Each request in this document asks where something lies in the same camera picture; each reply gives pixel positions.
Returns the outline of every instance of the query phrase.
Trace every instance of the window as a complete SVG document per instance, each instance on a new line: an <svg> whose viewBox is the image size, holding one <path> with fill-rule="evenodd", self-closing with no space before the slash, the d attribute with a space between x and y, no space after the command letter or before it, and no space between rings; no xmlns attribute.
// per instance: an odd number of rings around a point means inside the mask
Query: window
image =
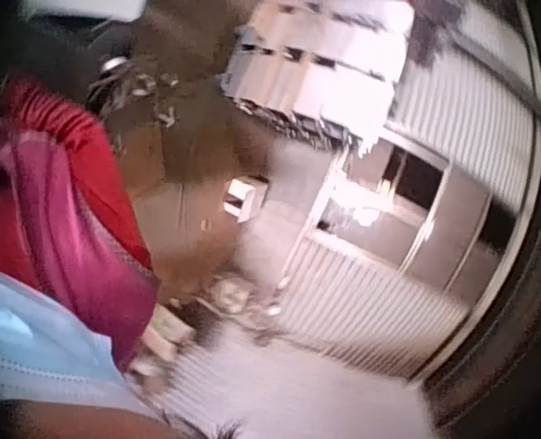
<svg viewBox="0 0 541 439"><path fill-rule="evenodd" d="M479 241L499 254L504 253L514 230L516 218L496 200L492 200Z"/></svg>
<svg viewBox="0 0 541 439"><path fill-rule="evenodd" d="M396 195L425 210L431 209L443 173L412 154L406 155L405 167L396 186Z"/></svg>
<svg viewBox="0 0 541 439"><path fill-rule="evenodd" d="M388 165L384 170L382 175L382 180L388 180L390 182L395 181L398 171L402 166L403 161L405 160L406 152L400 149L398 146L395 146L390 154L390 159L388 160Z"/></svg>
<svg viewBox="0 0 541 439"><path fill-rule="evenodd" d="M321 67L328 67L330 69L335 69L335 61L333 59L327 59L320 56L315 56L313 61L315 62L315 64Z"/></svg>
<svg viewBox="0 0 541 439"><path fill-rule="evenodd" d="M293 61L299 62L303 56L303 51L299 48L285 48L285 58Z"/></svg>
<svg viewBox="0 0 541 439"><path fill-rule="evenodd" d="M395 146L382 180L393 183L397 196L430 210L442 177L443 173L425 160Z"/></svg>

